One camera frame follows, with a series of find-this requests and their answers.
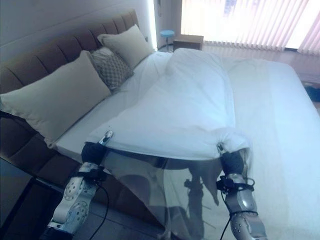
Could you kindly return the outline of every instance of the black cable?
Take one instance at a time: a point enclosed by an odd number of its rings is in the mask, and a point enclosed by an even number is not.
[[[222,194],[222,191],[220,191],[220,193],[221,193],[221,198],[222,198],[224,204],[227,205],[226,200],[224,199],[224,196],[223,196],[223,194]],[[225,227],[224,227],[224,229],[223,229],[223,232],[222,232],[222,234],[221,234],[220,240],[222,240],[222,238],[224,237],[225,231],[226,231],[226,229],[227,229],[227,227],[228,227],[228,225],[229,225],[229,223],[230,223],[230,220],[231,220],[231,217],[229,217],[229,220],[228,220],[228,222],[226,223],[226,225],[225,225]]]
[[[222,234],[221,234],[220,240],[222,240],[222,238],[223,238],[224,235],[225,235],[225,231],[226,231],[226,229],[227,229],[227,227],[228,227],[228,225],[229,225],[229,223],[230,223],[230,219],[231,219],[231,217],[229,217],[229,220],[228,220],[228,222],[226,223],[226,225],[225,225],[225,227],[224,227],[224,229],[223,229],[223,232],[222,232]]]
[[[252,184],[251,184],[252,187],[256,184],[256,181],[254,179],[252,179],[251,177],[245,177],[244,179],[245,180],[251,180],[252,181]]]
[[[108,210],[109,210],[109,195],[108,195],[108,192],[102,185],[98,184],[98,187],[99,187],[98,190],[102,189],[104,191],[104,193],[105,193],[106,200],[107,200],[107,202],[106,202],[106,210],[105,210],[105,214],[104,214],[102,222],[100,223],[98,228],[95,230],[95,232],[92,234],[92,236],[89,238],[89,240],[91,240],[96,235],[96,233],[99,231],[99,229],[102,227],[102,225],[104,224],[104,222],[105,222],[105,220],[107,218],[107,214],[108,214]]]
[[[227,205],[226,200],[224,199],[224,196],[223,196],[223,194],[222,194],[222,191],[220,191],[220,193],[221,193],[221,198],[222,198],[224,204]]]

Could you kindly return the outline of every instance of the blue stool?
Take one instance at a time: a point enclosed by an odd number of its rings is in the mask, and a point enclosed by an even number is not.
[[[169,52],[168,38],[173,37],[175,35],[175,31],[172,30],[162,30],[160,32],[161,37],[166,38],[166,51]]]

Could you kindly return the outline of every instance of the bed frame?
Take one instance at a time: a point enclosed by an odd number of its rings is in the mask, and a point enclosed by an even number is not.
[[[60,36],[32,52],[3,63],[0,69],[0,92],[7,93],[42,79],[60,66],[74,61],[82,50],[100,48],[98,35],[119,34],[134,24],[139,26],[136,11],[130,9],[108,18],[104,23]],[[64,187],[80,165],[49,149],[44,138],[24,119],[3,112],[0,118],[0,157],[28,174],[59,187]],[[111,207],[143,221],[159,224],[145,205],[113,176],[109,175],[103,185],[109,193]],[[98,192],[95,199],[102,202],[102,193]]]

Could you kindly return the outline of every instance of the white duvet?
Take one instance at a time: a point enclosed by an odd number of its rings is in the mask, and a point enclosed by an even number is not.
[[[134,106],[91,132],[89,142],[114,135],[107,147],[182,160],[219,157],[216,145],[234,152],[249,148],[235,128],[230,80],[214,54],[176,50],[164,74]]]

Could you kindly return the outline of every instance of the white pillow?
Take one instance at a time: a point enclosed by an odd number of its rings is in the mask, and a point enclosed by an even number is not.
[[[43,79],[1,94],[0,109],[25,119],[52,148],[55,140],[110,94],[90,53],[82,51],[75,61]]]
[[[103,46],[119,54],[132,69],[154,51],[137,25],[120,34],[101,34],[98,40]]]

